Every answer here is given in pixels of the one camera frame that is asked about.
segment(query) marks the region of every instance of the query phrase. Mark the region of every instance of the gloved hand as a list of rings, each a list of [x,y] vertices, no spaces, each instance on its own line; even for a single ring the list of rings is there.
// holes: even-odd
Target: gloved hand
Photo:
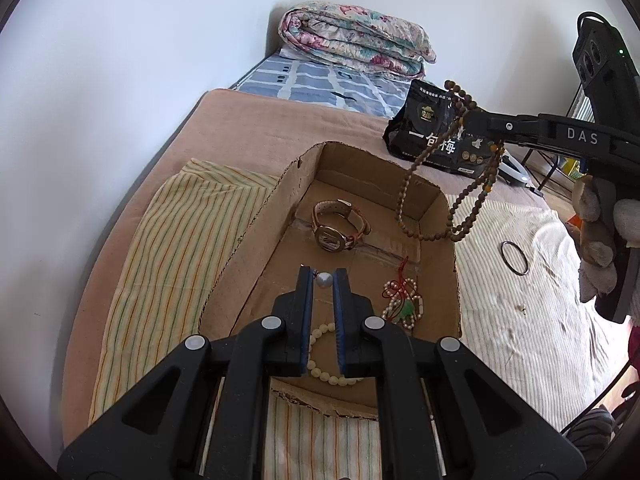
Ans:
[[[580,301],[609,294],[618,280],[614,258],[614,230],[628,247],[640,248],[640,201],[615,202],[615,186],[590,176],[579,179],[574,187],[574,210],[582,219],[580,228]],[[640,276],[632,295],[629,315],[640,325]]]

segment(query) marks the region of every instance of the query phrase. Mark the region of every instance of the bead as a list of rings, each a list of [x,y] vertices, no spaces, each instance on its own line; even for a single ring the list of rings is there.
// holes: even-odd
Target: bead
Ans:
[[[334,277],[328,272],[318,272],[316,283],[320,288],[329,288],[334,284]]]

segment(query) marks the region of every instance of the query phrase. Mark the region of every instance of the folded quilt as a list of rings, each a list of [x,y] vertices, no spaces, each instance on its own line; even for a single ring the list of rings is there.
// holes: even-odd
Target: folded quilt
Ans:
[[[436,61],[420,25],[358,6],[306,2],[289,9],[278,28],[281,56],[338,64],[391,79],[422,78]]]

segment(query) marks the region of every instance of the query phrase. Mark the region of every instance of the black ring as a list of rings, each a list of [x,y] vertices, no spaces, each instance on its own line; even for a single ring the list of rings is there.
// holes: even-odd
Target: black ring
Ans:
[[[504,255],[504,246],[505,245],[513,246],[518,250],[518,252],[522,256],[522,259],[524,260],[524,264],[526,265],[526,268],[524,269],[524,272],[520,272],[519,270],[516,270],[513,267],[511,267],[511,264],[507,261],[507,257]],[[507,267],[509,267],[511,272],[513,272],[514,274],[517,274],[518,276],[526,276],[529,273],[529,261],[527,260],[527,257],[525,256],[524,251],[518,245],[516,245],[514,242],[511,242],[510,240],[503,241],[500,244],[500,256],[502,256],[502,260],[507,265]]]

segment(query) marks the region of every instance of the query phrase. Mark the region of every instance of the white wall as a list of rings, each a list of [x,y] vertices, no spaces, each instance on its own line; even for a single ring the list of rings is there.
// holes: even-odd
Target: white wall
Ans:
[[[51,463],[114,211],[200,95],[264,57],[289,1],[21,0],[0,34],[0,394]]]
[[[640,32],[620,0],[329,1],[419,23],[438,54],[428,78],[454,79],[496,112],[566,113],[579,83],[571,59],[576,18],[585,10],[617,26],[640,60]]]

